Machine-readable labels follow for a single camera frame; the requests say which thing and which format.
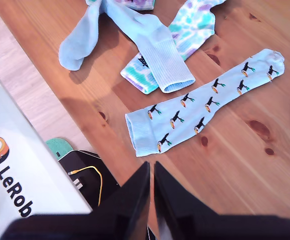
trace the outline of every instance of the wood grain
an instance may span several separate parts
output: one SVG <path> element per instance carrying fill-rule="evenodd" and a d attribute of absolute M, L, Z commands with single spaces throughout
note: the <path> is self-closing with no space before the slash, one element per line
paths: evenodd
<path fill-rule="evenodd" d="M 41 138 L 95 152 L 0 18 L 0 81 Z"/>
<path fill-rule="evenodd" d="M 168 25 L 184 2 L 158 0 L 152 13 Z M 142 162 L 160 161 L 220 214 L 290 218 L 290 1 L 227 0 L 214 7 L 216 35 L 186 61 L 196 82 L 150 95 L 120 76 L 137 47 L 105 15 L 82 68 L 59 65 L 58 47 L 85 10 L 82 0 L 0 0 L 0 16 L 119 183 Z M 125 113 L 198 88 L 264 48 L 284 55 L 284 75 L 223 107 L 198 136 L 165 154 L 135 157 Z M 153 198 L 149 225 L 157 234 Z"/>

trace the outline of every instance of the patterned sock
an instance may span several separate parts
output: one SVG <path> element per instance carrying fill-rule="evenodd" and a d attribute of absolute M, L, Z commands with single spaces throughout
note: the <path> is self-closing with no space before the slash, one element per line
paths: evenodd
<path fill-rule="evenodd" d="M 98 17 L 102 0 L 90 0 L 90 6 L 70 35 L 60 44 L 58 59 L 64 68 L 77 71 L 98 41 Z"/>
<path fill-rule="evenodd" d="M 210 8 L 222 4 L 225 0 L 187 0 L 179 9 L 175 19 L 169 25 L 177 50 L 183 60 L 193 54 L 207 38 L 215 33 L 215 16 Z M 151 74 L 151 68 L 138 53 L 120 73 L 125 79 L 149 94 L 157 89 L 159 83 Z M 189 86 L 194 81 L 172 82 L 165 92 L 170 93 Z"/>
<path fill-rule="evenodd" d="M 195 81 L 177 52 L 171 32 L 155 15 L 140 14 L 115 0 L 103 0 L 102 8 L 137 45 L 163 92 L 172 92 L 178 83 Z"/>
<path fill-rule="evenodd" d="M 136 156 L 164 153 L 198 134 L 219 108 L 282 75 L 284 60 L 264 49 L 186 95 L 126 114 Z"/>
<path fill-rule="evenodd" d="M 93 2 L 93 0 L 86 0 L 87 5 L 91 5 Z M 126 7 L 137 11 L 152 10 L 155 5 L 155 0 L 116 0 L 116 2 L 122 3 Z"/>

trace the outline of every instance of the toucan print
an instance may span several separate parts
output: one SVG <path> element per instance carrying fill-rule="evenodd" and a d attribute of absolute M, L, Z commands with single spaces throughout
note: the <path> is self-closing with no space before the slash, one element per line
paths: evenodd
<path fill-rule="evenodd" d="M 202 119 L 200 119 L 200 122 L 198 123 L 198 125 L 195 126 L 194 130 L 195 130 L 195 133 L 196 134 L 198 134 L 198 131 L 201 128 L 201 126 L 204 126 L 205 127 L 205 125 L 203 124 L 204 119 L 205 119 L 205 117 L 203 117 Z"/>
<path fill-rule="evenodd" d="M 169 135 L 169 133 L 167 133 L 164 137 L 163 137 L 163 139 L 161 139 L 158 143 L 157 143 L 157 147 L 158 147 L 158 151 L 161 153 L 161 146 L 162 146 L 162 144 L 164 144 L 164 142 L 167 142 L 167 144 L 168 144 L 168 146 L 170 146 L 171 145 L 171 142 L 169 142 L 168 140 L 167 140 L 167 136 Z"/>
<path fill-rule="evenodd" d="M 148 110 L 148 116 L 149 118 L 152 120 L 153 116 L 151 115 L 153 113 L 153 111 L 156 111 L 159 115 L 161 114 L 161 111 L 156 109 L 157 104 L 153 105 L 152 108 L 150 110 Z"/>
<path fill-rule="evenodd" d="M 212 104 L 212 103 L 216 104 L 217 106 L 220 105 L 219 102 L 213 101 L 213 97 L 211 96 L 209 98 L 209 101 L 205 104 L 205 107 L 206 107 L 206 109 L 207 109 L 208 112 L 211 112 L 211 110 L 210 110 L 210 104 Z"/>
<path fill-rule="evenodd" d="M 174 117 L 173 117 L 172 119 L 170 119 L 170 125 L 171 125 L 171 127 L 172 127 L 173 129 L 175 129 L 175 121 L 176 121 L 177 119 L 179 119 L 180 122 L 182 122 L 182 123 L 185 121 L 185 120 L 183 120 L 182 118 L 178 117 L 179 112 L 180 112 L 180 111 L 177 111 L 176 114 L 174 115 Z"/>
<path fill-rule="evenodd" d="M 218 82 L 218 80 L 219 80 L 219 78 L 217 78 L 216 80 L 215 80 L 215 83 L 212 85 L 212 89 L 214 90 L 214 92 L 215 93 L 218 93 L 218 90 L 217 90 L 217 86 L 218 85 L 220 85 L 220 86 L 222 86 L 222 87 L 225 87 L 226 85 L 225 84 L 223 84 L 223 83 L 219 83 Z"/>
<path fill-rule="evenodd" d="M 239 95 L 242 95 L 243 93 L 241 92 L 243 90 L 243 88 L 246 88 L 247 90 L 249 90 L 250 88 L 244 85 L 244 80 L 240 81 L 239 87 L 237 87 L 237 92 L 239 93 Z"/>
<path fill-rule="evenodd" d="M 273 72 L 275 72 L 275 73 L 277 74 L 277 76 L 279 75 L 279 72 L 273 70 L 273 66 L 271 65 L 270 68 L 269 68 L 269 71 L 268 71 L 268 73 L 267 73 L 267 76 L 269 77 L 270 81 L 273 79 L 273 78 L 271 77 L 271 75 L 273 74 Z"/>
<path fill-rule="evenodd" d="M 188 97 L 188 95 L 189 95 L 189 93 L 187 93 L 187 94 L 184 96 L 184 98 L 180 100 L 181 105 L 184 106 L 184 107 L 186 107 L 186 103 L 185 103 L 185 101 L 186 101 L 187 99 L 189 99 L 189 100 L 192 101 L 192 102 L 194 101 L 194 99 L 191 98 L 191 97 Z"/>
<path fill-rule="evenodd" d="M 241 70 L 241 72 L 242 72 L 246 77 L 248 77 L 248 73 L 247 73 L 247 70 L 248 70 L 248 69 L 251 69 L 253 72 L 255 71 L 255 69 L 254 69 L 253 67 L 249 67 L 249 66 L 248 66 L 248 62 L 246 62 L 244 68 Z"/>

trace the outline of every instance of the ribbed cuff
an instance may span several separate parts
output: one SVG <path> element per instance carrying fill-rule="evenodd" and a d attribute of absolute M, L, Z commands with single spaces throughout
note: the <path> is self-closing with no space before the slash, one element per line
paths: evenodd
<path fill-rule="evenodd" d="M 150 126 L 146 110 L 140 109 L 125 114 L 126 123 L 137 157 L 157 154 L 157 141 Z"/>
<path fill-rule="evenodd" d="M 172 39 L 139 50 L 162 92 L 171 93 L 195 82 Z"/>

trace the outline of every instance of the wooden table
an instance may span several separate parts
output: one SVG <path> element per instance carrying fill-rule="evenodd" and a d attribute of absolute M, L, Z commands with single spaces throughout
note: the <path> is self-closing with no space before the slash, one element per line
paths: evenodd
<path fill-rule="evenodd" d="M 152 13 L 168 25 L 184 2 L 157 0 Z M 290 0 L 227 0 L 213 8 L 216 34 L 186 61 L 196 82 L 150 95 L 120 76 L 137 47 L 105 15 L 82 68 L 60 66 L 59 45 L 85 10 L 84 0 L 0 0 L 0 16 L 117 181 L 123 184 L 144 161 L 152 167 L 160 161 L 220 214 L 290 218 Z M 284 55 L 284 75 L 223 107 L 199 135 L 136 158 L 125 113 L 198 88 L 264 48 Z M 153 198 L 149 224 L 157 234 Z"/>

